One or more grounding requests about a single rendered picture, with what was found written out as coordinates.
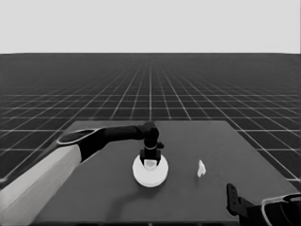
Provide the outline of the large thick white disc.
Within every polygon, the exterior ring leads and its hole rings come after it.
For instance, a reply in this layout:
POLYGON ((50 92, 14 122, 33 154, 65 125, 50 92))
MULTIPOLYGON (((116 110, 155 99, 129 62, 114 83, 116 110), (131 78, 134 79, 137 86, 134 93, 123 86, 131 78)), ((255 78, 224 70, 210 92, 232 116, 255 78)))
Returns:
POLYGON ((161 155, 159 166, 155 160, 145 159, 145 166, 140 162, 138 155, 133 163, 134 178, 138 183, 145 187, 156 187, 165 181, 168 175, 168 163, 166 158, 161 155))

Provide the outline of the small white T-shaped piece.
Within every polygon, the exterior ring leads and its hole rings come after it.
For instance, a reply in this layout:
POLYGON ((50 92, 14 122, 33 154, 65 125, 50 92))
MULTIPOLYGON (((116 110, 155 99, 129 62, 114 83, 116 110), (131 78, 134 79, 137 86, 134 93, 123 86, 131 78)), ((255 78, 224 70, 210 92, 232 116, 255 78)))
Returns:
POLYGON ((204 175, 206 173, 206 168, 205 168, 205 165, 204 163, 199 160, 198 161, 198 172, 197 172, 197 176, 198 177, 201 177, 202 175, 204 175))

